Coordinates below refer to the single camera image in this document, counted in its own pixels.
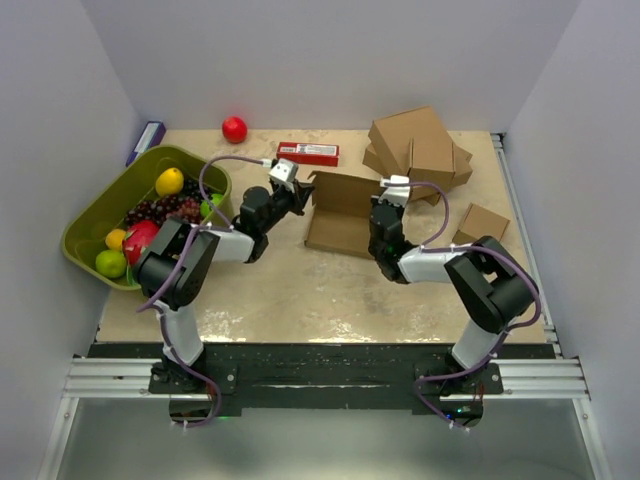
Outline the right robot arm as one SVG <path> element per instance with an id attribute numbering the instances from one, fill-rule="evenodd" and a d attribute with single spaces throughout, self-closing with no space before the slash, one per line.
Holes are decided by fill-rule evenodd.
<path id="1" fill-rule="evenodd" d="M 492 236 L 448 248 L 414 245 L 404 235 L 404 208 L 380 196 L 371 198 L 368 250 L 383 276 L 398 284 L 451 284 L 469 321 L 434 381 L 446 379 L 459 393 L 481 380 L 480 369 L 495 357 L 506 336 L 541 314 L 539 288 Z"/>

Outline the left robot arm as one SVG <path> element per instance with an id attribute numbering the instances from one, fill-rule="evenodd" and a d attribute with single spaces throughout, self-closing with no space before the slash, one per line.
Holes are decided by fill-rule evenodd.
<path id="1" fill-rule="evenodd" d="M 213 263 L 254 263 L 269 245 L 268 233 L 287 214 L 304 214 L 315 187 L 295 180 L 291 185 L 256 186 L 244 193 L 239 214 L 229 228 L 168 220 L 133 267 L 146 302 L 160 321 L 163 355 L 175 363 L 171 378 L 185 392 L 200 390 L 207 368 L 200 361 L 204 345 L 192 303 Z"/>

